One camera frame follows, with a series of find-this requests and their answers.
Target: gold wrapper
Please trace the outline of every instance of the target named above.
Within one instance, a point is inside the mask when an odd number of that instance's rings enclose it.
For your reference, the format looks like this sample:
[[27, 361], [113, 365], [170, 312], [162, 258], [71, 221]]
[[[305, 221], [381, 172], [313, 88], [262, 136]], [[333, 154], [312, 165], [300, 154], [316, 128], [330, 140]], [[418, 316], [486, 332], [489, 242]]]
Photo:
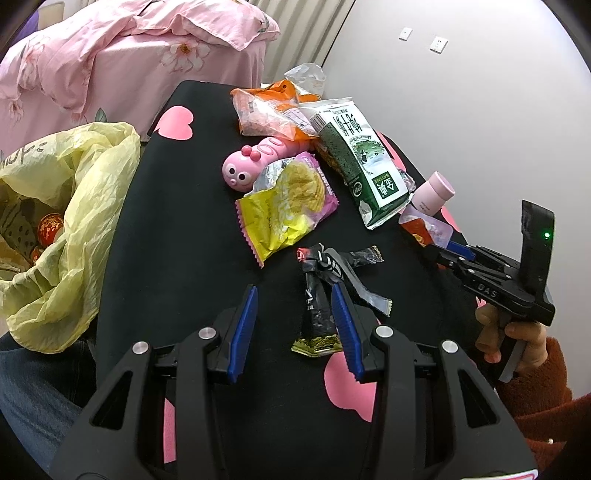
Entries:
[[343, 346], [340, 343], [338, 335], [328, 335], [326, 337], [316, 337], [312, 340], [298, 338], [291, 346], [291, 351], [300, 353], [312, 358], [330, 355], [331, 353], [342, 352]]

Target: pink caterpillar toy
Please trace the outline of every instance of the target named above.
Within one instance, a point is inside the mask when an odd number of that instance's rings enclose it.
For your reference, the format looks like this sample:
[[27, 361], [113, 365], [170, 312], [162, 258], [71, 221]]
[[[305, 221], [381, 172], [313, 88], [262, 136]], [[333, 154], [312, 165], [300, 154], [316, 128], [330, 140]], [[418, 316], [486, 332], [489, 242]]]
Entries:
[[234, 190], [250, 192], [256, 178], [269, 163], [291, 158], [308, 150], [307, 140], [286, 140], [267, 137], [258, 145], [242, 147], [231, 154], [222, 166], [223, 179]]

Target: pink pillow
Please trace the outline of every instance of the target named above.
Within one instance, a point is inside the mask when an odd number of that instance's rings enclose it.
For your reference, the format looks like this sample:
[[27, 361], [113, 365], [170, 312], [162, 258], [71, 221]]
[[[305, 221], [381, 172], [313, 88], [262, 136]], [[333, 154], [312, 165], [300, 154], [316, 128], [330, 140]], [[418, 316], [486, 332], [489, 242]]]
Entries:
[[168, 32], [238, 51], [253, 41], [275, 40], [280, 33], [275, 20], [245, 0], [165, 0], [149, 5], [121, 35]]

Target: silver screw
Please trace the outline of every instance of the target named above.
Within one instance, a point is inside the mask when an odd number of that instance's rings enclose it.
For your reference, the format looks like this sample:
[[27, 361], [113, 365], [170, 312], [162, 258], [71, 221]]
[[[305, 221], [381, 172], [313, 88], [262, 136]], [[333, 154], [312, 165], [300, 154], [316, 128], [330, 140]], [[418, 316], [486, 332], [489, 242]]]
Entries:
[[150, 348], [148, 342], [137, 342], [133, 345], [131, 351], [136, 355], [141, 355], [142, 353], [146, 353], [148, 348]]
[[394, 330], [388, 325], [380, 325], [375, 329], [375, 333], [381, 338], [390, 338], [394, 335]]
[[441, 348], [443, 348], [447, 353], [456, 353], [458, 346], [457, 343], [452, 340], [445, 340], [441, 344]]
[[199, 338], [202, 340], [209, 340], [217, 334], [216, 329], [212, 327], [205, 327], [199, 330]]

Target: pink heart pattern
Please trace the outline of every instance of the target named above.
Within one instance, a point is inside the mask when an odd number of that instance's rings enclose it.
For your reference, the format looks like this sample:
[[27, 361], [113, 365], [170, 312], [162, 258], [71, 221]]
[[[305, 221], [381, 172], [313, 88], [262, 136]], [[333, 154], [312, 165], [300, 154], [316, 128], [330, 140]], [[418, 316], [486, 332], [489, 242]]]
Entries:
[[158, 120], [154, 131], [172, 140], [188, 140], [193, 136], [193, 129], [190, 123], [193, 121], [191, 111], [183, 106], [175, 105], [170, 107]]
[[324, 369], [324, 386], [329, 400], [339, 408], [355, 410], [365, 421], [374, 413], [375, 383], [360, 384], [349, 369], [343, 352], [333, 353]]
[[400, 155], [398, 155], [396, 150], [394, 150], [392, 148], [392, 145], [390, 145], [390, 142], [388, 140], [386, 140], [386, 137], [384, 136], [384, 134], [380, 133], [380, 132], [376, 132], [376, 133], [378, 134], [378, 138], [384, 144], [384, 147], [386, 147], [386, 150], [388, 150], [388, 153], [390, 153], [390, 156], [392, 157], [392, 161], [394, 162], [394, 165], [396, 165], [396, 168], [398, 168], [402, 171], [406, 171], [406, 165], [404, 165], [404, 163], [402, 162], [402, 158], [400, 158]]
[[176, 415], [174, 405], [164, 400], [164, 463], [177, 459]]
[[449, 210], [447, 210], [447, 207], [445, 205], [441, 207], [441, 214], [443, 215], [443, 218], [445, 218], [446, 222], [456, 229], [456, 232], [462, 233], [460, 227], [458, 227], [456, 221], [452, 217], [452, 214], [449, 213]]

